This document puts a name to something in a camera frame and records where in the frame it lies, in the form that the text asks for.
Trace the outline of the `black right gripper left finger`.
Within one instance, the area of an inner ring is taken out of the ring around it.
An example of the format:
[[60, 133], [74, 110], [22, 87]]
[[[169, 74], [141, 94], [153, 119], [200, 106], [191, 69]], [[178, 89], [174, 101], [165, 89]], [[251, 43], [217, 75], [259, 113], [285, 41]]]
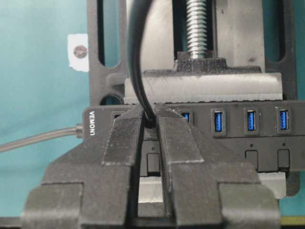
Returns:
[[51, 162], [28, 196], [22, 228], [125, 228], [137, 215], [143, 117], [136, 106]]

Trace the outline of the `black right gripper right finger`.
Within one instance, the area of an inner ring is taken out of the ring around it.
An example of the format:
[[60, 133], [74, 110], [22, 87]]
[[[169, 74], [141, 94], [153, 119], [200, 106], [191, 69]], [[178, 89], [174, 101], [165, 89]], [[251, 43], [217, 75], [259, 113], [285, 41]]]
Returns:
[[155, 107], [166, 204], [179, 228], [278, 229], [254, 166], [165, 105]]

